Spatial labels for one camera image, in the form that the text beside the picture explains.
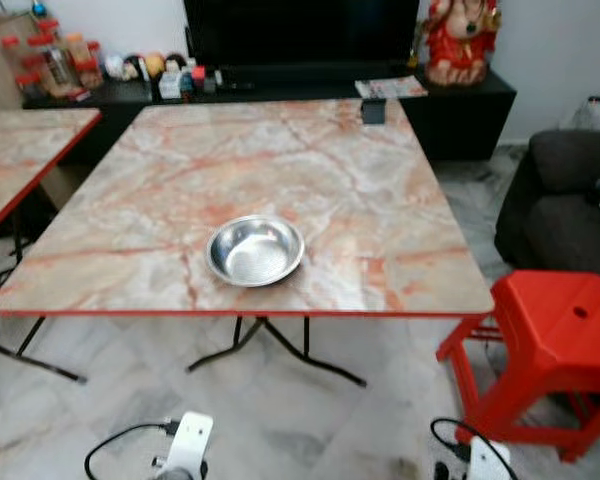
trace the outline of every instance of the metal bowl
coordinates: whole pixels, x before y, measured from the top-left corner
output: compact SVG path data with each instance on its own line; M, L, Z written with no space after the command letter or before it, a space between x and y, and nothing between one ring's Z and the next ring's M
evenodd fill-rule
M250 215L216 230L207 245L207 262L227 283L261 287L293 272L303 253L300 232L284 219Z

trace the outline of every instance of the ganesha statue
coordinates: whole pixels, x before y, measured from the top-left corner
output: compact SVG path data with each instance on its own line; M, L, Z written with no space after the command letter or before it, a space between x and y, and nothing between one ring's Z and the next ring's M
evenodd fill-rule
M496 0L432 0L427 22L429 81L446 86L484 80L485 57L495 48L500 23Z

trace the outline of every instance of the television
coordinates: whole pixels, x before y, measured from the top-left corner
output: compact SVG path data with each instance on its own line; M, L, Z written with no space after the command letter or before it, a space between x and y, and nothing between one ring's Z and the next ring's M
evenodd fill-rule
M312 71L318 78L347 70L363 78L367 67L406 64L418 3L185 0L185 8L198 64L290 76Z

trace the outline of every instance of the black tv cabinet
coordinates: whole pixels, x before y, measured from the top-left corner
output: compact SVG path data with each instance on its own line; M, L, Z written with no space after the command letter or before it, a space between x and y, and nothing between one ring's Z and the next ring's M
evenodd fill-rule
M516 91L497 74L472 87L442 88L429 84L423 69L413 73L429 95L402 99L401 104L429 161L488 160L502 132ZM228 103L276 100L358 98L353 83L270 83L249 90L222 91L196 96L190 103ZM25 109L99 108L100 123L74 148L65 163L95 164L116 142L140 111L149 105L178 104L152 100L151 87L142 82L107 82L83 102L41 99L25 102Z

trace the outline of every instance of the tiled floor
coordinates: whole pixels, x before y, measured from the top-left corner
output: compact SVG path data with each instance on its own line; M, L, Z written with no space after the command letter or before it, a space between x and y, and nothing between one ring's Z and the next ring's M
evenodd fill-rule
M435 167L489 280L509 271L493 234L518 153L502 149L488 164ZM0 254L5 249L0 242ZM0 341L16 345L32 321L0 320ZM432 418L460 415L449 368L434 357L454 323L315 319L315 355L363 375L363 390L299 363L265 334L186 375L185 365L230 343L231 318L50 320L29 353L90 381L73 385L0 356L0 480L83 479L84 455L107 435L186 410L216 422L209 480L432 479L436 460L460 478L462 465L429 433ZM276 324L301 343L300 319ZM482 377L493 379L483 346L472 345L469 355ZM569 420L549 402L526 418ZM156 432L129 436L104 450L94 469L103 480L149 478L151 458L168 444ZM600 478L600 441L576 465L561 464L549 448L516 446L512 458L522 479Z

